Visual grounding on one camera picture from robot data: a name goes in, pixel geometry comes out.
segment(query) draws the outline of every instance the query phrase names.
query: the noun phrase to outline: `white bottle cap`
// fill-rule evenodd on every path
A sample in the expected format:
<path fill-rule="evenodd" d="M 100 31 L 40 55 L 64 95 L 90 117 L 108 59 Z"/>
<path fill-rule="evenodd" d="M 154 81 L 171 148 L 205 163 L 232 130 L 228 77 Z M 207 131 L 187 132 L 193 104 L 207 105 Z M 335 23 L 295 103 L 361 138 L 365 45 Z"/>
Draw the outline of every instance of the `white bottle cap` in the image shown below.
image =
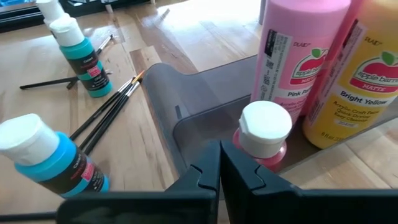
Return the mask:
<path fill-rule="evenodd" d="M 66 14 L 58 0 L 36 0 L 36 5 L 44 16 L 47 27 L 58 18 Z"/>
<path fill-rule="evenodd" d="M 239 119 L 239 143 L 250 155 L 266 159 L 276 155 L 292 129 L 292 118 L 271 101 L 247 105 Z"/>
<path fill-rule="evenodd" d="M 75 18 L 63 16 L 50 24 L 59 45 L 71 47 L 82 43 L 85 36 L 80 30 Z"/>
<path fill-rule="evenodd" d="M 33 166 L 48 159 L 59 142 L 57 134 L 36 114 L 0 124 L 0 154 L 23 166 Z"/>

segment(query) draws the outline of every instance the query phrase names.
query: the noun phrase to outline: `acrylic paint bottle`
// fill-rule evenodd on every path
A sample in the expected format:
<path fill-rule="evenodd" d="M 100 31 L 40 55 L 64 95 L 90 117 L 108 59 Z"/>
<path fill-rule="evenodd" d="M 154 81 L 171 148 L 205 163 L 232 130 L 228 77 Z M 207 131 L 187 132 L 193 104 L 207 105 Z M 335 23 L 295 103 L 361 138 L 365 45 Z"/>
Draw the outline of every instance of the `acrylic paint bottle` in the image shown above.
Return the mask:
<path fill-rule="evenodd" d="M 50 30 L 88 94 L 92 97 L 107 95 L 112 90 L 112 84 L 93 45 L 81 32 L 76 19 L 61 17 L 50 24 Z"/>
<path fill-rule="evenodd" d="M 398 95 L 398 1 L 366 1 L 303 124 L 321 149 L 366 128 Z"/>
<path fill-rule="evenodd" d="M 276 171 L 286 154 L 285 139 L 291 129 L 292 118 L 283 107 L 256 101 L 243 109 L 233 143 L 259 164 Z"/>
<path fill-rule="evenodd" d="M 58 0 L 36 0 L 36 5 L 44 16 L 44 24 L 50 29 L 50 24 L 63 17 L 69 16 L 69 14 L 63 11 L 63 8 Z"/>
<path fill-rule="evenodd" d="M 14 161 L 18 172 L 61 197 L 109 190 L 109 179 L 91 159 L 36 114 L 0 124 L 0 154 Z"/>
<path fill-rule="evenodd" d="M 327 74 L 330 74 L 330 70 L 332 69 L 334 62 L 337 59 L 337 56 L 340 54 L 341 48 L 344 47 L 344 45 L 346 44 L 345 40 L 349 35 L 349 32 L 351 31 L 354 21 L 357 18 L 359 10 L 361 9 L 361 6 L 364 2 L 365 0 L 351 0 L 351 6 L 349 7 L 347 15 L 345 16 L 343 23 L 341 24 L 339 31 L 336 35 L 336 38 L 330 47 L 329 53 L 326 56 L 325 63 L 323 64 L 323 68 L 319 71 L 318 77 L 312 86 L 311 92 L 308 95 L 303 110 L 301 111 L 301 115 L 307 115 L 310 107 L 315 101 L 315 97 L 318 95 L 321 86 L 323 86 Z"/>
<path fill-rule="evenodd" d="M 351 0 L 267 0 L 251 101 L 296 122 Z"/>

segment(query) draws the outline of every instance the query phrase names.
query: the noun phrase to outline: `turquoise paint bottle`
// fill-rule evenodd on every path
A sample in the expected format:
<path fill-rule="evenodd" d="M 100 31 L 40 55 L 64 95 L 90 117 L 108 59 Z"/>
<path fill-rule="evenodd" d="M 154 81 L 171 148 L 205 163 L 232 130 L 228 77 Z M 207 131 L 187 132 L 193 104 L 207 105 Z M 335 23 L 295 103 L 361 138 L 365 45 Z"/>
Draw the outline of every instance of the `turquoise paint bottle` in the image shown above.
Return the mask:
<path fill-rule="evenodd" d="M 107 95 L 112 84 L 90 40 L 80 30 L 75 18 L 63 16 L 50 25 L 60 50 L 92 97 Z"/>
<path fill-rule="evenodd" d="M 108 177 L 93 161 L 36 114 L 0 124 L 0 154 L 14 161 L 18 172 L 64 198 L 109 190 Z"/>

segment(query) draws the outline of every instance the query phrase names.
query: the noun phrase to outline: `yellow paint bottle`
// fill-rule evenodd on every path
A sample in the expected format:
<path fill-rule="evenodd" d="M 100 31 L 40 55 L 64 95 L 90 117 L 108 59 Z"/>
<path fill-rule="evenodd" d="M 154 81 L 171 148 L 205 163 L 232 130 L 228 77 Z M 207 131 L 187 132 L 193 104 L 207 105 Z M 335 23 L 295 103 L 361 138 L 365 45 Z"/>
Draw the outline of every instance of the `yellow paint bottle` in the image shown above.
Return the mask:
<path fill-rule="evenodd" d="M 398 0 L 367 0 L 303 124 L 324 149 L 368 128 L 398 95 Z"/>

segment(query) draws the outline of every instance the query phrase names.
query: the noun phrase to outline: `red apple logo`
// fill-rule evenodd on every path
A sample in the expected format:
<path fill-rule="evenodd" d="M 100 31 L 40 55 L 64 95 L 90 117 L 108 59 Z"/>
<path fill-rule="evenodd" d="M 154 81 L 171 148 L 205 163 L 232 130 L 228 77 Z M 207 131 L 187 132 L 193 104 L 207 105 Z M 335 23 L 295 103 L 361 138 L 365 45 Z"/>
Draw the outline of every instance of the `red apple logo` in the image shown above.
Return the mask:
<path fill-rule="evenodd" d="M 398 58 L 391 52 L 362 63 L 349 83 L 375 93 L 394 93 L 398 90 Z"/>
<path fill-rule="evenodd" d="M 327 54 L 328 49 L 312 49 L 311 54 L 297 64 L 290 84 L 302 85 L 314 81 L 325 62 Z"/>

